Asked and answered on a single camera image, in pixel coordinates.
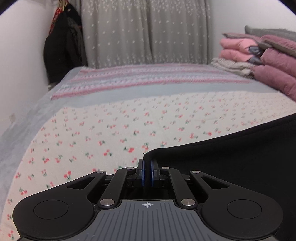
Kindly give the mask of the grey folded blanket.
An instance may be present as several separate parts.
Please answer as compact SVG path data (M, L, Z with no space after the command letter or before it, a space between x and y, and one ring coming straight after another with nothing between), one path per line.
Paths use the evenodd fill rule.
M296 32L289 31L286 29L259 29L252 28L248 25L245 26L245 33L248 35L254 35L257 37L262 37L265 35L274 35L277 37L289 39L295 42L296 40Z

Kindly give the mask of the pink folded jacket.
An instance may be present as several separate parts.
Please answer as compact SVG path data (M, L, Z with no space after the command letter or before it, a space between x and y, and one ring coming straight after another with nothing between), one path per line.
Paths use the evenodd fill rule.
M223 38L220 40L220 45L222 50L219 58L234 62L248 62L251 58L260 57L263 54L263 49L257 42L249 38Z

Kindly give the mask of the beige folded knit cloth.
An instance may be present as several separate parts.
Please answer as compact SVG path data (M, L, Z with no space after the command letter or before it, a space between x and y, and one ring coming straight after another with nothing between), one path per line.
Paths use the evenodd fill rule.
M232 60L226 60L224 58L213 58L210 63L211 66L224 70L241 77L253 78L252 68L255 66L248 62L235 62Z

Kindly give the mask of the cherry print bed sheet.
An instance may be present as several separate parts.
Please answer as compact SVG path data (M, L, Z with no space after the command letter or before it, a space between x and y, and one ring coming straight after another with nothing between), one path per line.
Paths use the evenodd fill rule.
M17 240L12 214L25 197L97 170L135 166L148 151L203 141L295 113L280 92L195 92L89 105L70 104L30 138L1 221L1 240Z

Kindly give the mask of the pink striped blanket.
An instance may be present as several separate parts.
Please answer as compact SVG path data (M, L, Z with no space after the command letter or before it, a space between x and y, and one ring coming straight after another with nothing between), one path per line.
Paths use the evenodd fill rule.
M52 94L51 99L75 97L128 87L182 83L250 83L250 79L202 64L126 65L79 72Z

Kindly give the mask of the mauve folded quilted jacket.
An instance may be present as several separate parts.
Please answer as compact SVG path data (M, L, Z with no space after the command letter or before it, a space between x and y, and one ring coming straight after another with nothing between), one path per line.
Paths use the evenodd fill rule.
M264 35L263 43L269 44L260 60L252 68L254 78L295 100L295 40L276 35Z

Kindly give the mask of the grey patterned curtain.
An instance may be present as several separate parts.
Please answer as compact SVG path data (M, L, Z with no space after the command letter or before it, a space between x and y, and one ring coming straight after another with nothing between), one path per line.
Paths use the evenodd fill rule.
M81 1L88 65L208 64L208 1Z

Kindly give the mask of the black pants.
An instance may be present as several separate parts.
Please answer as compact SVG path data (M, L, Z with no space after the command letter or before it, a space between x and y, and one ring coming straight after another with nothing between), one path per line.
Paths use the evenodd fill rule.
M295 240L295 114L252 128L192 144L158 148L146 162L198 170L265 194L283 209L278 240Z

